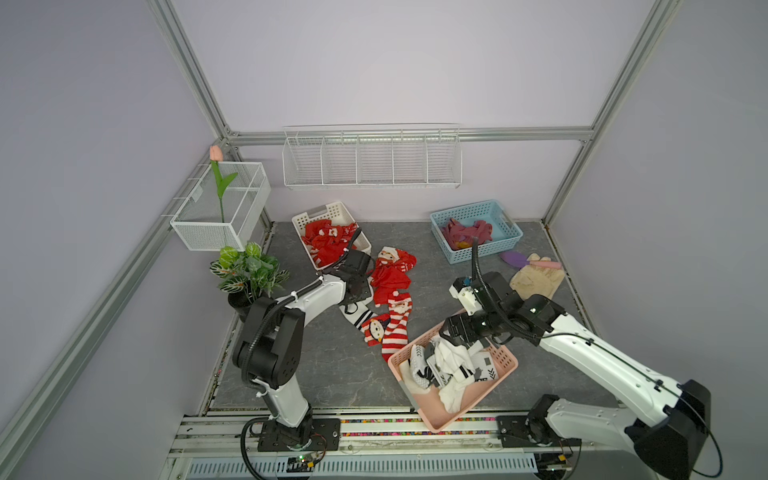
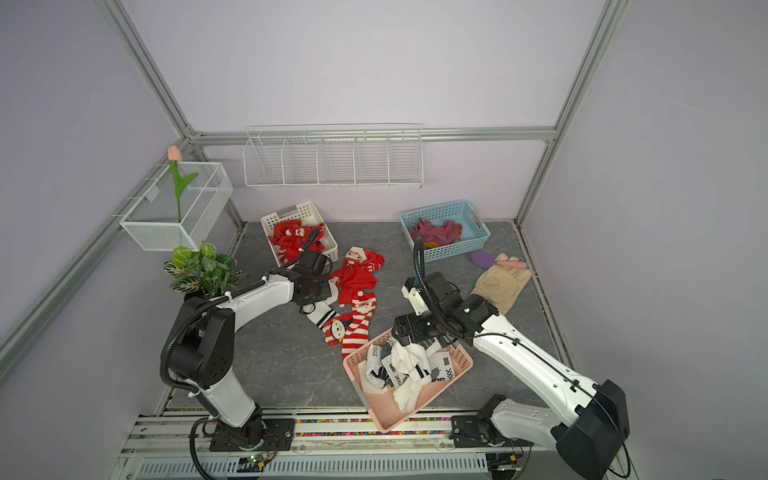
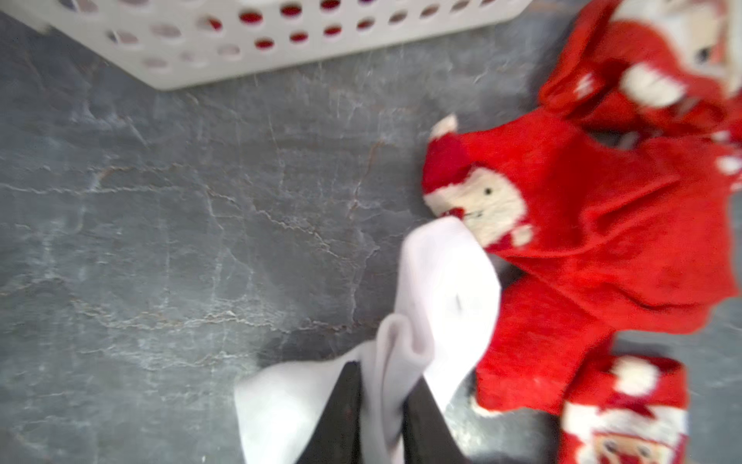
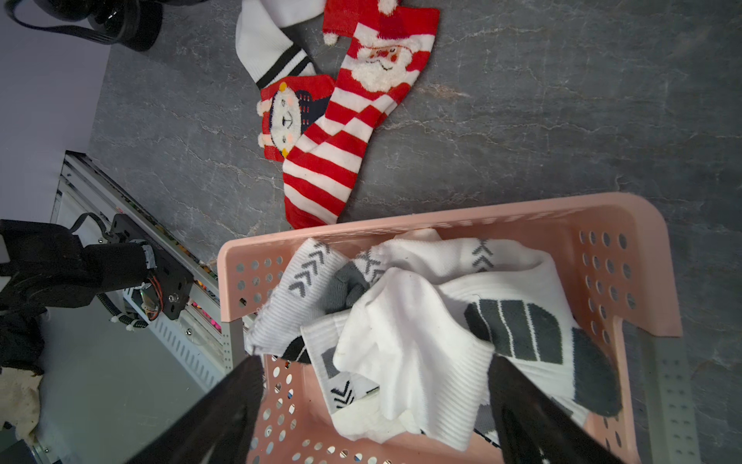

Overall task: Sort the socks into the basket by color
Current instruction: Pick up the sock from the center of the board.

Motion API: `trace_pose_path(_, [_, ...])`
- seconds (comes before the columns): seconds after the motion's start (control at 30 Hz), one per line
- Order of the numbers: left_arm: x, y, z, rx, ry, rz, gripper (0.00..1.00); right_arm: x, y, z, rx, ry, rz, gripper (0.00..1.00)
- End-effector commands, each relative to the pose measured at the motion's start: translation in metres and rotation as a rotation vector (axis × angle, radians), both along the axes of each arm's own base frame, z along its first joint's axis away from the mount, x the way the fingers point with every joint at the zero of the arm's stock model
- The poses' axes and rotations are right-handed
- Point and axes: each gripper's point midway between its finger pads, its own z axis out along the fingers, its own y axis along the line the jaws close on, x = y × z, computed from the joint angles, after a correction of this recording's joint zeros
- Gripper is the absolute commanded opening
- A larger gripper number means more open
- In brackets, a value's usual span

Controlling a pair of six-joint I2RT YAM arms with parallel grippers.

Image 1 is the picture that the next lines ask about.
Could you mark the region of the plain red fleece sock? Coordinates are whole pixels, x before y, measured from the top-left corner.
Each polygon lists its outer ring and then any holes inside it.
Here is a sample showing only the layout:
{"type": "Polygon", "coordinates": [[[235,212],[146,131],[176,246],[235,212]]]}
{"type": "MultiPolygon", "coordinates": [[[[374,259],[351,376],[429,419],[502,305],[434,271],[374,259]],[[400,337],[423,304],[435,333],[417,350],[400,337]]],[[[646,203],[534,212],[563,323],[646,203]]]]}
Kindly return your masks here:
{"type": "Polygon", "coordinates": [[[377,267],[372,275],[373,302],[376,306],[400,301],[411,285],[411,279],[398,266],[377,267]]]}

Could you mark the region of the white sock black pattern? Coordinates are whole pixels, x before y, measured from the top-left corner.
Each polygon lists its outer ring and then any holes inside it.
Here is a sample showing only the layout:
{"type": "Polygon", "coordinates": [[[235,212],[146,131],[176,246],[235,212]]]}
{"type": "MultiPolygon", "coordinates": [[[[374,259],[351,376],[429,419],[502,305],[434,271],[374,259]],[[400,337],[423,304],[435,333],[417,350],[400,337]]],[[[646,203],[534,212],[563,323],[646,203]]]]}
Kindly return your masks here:
{"type": "Polygon", "coordinates": [[[480,341],[467,348],[435,335],[425,346],[411,347],[410,358],[399,366],[401,377],[415,395],[427,394],[434,386],[445,411],[458,413],[466,388],[475,383],[471,355],[482,349],[480,341]]]}

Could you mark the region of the white sock grey emblem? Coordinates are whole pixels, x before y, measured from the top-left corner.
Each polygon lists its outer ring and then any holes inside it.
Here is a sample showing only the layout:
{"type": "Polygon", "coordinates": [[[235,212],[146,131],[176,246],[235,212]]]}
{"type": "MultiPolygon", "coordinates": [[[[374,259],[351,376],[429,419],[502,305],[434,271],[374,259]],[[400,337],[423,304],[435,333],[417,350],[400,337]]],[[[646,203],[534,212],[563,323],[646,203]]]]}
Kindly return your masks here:
{"type": "Polygon", "coordinates": [[[479,382],[494,382],[498,379],[493,357],[487,350],[480,350],[471,355],[471,362],[474,368],[474,379],[479,382]]]}

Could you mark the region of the red penguin sock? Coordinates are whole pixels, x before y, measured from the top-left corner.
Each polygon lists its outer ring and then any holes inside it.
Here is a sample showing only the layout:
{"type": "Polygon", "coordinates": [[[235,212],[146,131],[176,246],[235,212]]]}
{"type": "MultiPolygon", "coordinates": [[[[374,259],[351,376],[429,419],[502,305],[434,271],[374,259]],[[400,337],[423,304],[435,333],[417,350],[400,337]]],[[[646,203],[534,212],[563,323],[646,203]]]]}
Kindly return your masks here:
{"type": "Polygon", "coordinates": [[[388,314],[371,316],[363,321],[360,330],[364,335],[364,340],[368,346],[380,344],[385,336],[386,327],[390,322],[388,314]]]}

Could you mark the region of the santa striped small sock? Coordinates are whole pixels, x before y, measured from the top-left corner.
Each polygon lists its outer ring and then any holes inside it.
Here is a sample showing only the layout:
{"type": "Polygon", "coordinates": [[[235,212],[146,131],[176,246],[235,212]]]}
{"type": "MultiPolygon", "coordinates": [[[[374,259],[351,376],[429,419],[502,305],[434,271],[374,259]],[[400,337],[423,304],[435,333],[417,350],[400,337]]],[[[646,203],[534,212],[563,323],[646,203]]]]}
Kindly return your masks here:
{"type": "Polygon", "coordinates": [[[382,339],[382,358],[388,361],[408,344],[408,321],[413,310],[413,301],[409,293],[399,293],[389,301],[389,322],[382,339]]]}

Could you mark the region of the white black striped sock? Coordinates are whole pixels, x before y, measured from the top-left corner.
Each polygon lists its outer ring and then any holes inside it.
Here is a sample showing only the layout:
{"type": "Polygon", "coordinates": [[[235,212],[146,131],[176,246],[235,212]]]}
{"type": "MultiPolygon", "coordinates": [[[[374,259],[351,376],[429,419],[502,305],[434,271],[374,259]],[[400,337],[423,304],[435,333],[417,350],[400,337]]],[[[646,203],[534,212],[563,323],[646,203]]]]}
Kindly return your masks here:
{"type": "Polygon", "coordinates": [[[368,308],[365,301],[340,305],[339,310],[343,317],[357,330],[362,330],[363,326],[375,317],[374,312],[368,308]]]}

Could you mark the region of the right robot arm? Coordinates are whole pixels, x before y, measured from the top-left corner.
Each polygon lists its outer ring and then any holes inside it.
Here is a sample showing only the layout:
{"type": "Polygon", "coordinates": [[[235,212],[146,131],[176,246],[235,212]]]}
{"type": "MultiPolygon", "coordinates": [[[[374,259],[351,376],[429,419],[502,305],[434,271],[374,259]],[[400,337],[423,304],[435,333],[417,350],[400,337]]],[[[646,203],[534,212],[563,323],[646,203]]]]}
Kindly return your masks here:
{"type": "Polygon", "coordinates": [[[465,347],[480,340],[502,346],[524,339],[565,360],[621,403],[603,408],[546,394],[526,415],[503,417],[504,437],[539,446],[591,441],[634,454],[665,479],[696,474],[699,455],[714,438],[710,391],[635,361],[545,296],[523,299],[499,273],[481,271],[478,250],[471,248],[471,275],[451,286],[464,310],[446,319],[441,337],[465,347]]]}

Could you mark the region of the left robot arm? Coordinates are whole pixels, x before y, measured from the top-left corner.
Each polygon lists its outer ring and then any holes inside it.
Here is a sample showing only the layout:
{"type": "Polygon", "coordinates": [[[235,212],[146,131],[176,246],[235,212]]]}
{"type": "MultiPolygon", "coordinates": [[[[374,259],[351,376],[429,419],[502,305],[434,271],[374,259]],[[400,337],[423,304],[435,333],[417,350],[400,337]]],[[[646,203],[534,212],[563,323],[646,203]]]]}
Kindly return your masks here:
{"type": "Polygon", "coordinates": [[[372,297],[372,268],[369,253],[347,247],[313,282],[278,299],[259,298],[251,306],[232,348],[232,363],[270,413],[262,424],[261,451],[309,449],[319,436],[338,432],[338,423],[313,419],[295,373],[306,325],[334,307],[364,307],[372,297]]]}

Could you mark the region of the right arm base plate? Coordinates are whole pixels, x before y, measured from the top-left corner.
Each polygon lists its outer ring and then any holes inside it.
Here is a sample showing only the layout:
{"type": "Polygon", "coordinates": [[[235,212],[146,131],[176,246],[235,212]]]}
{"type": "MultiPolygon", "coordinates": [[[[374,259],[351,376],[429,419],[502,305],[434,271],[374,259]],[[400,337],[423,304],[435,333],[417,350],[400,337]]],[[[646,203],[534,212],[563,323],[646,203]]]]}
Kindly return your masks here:
{"type": "Polygon", "coordinates": [[[499,439],[504,448],[512,447],[579,447],[581,440],[557,435],[541,419],[530,420],[527,415],[496,417],[499,439]]]}

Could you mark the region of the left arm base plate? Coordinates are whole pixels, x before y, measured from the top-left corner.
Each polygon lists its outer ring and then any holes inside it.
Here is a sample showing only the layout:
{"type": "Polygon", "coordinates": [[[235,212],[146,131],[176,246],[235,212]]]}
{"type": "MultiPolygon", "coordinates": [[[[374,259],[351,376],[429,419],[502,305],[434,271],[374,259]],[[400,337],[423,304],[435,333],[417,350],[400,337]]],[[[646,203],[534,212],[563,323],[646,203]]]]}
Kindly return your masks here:
{"type": "Polygon", "coordinates": [[[265,422],[259,433],[258,452],[337,451],[341,440],[339,418],[310,418],[297,427],[277,420],[265,422]]]}

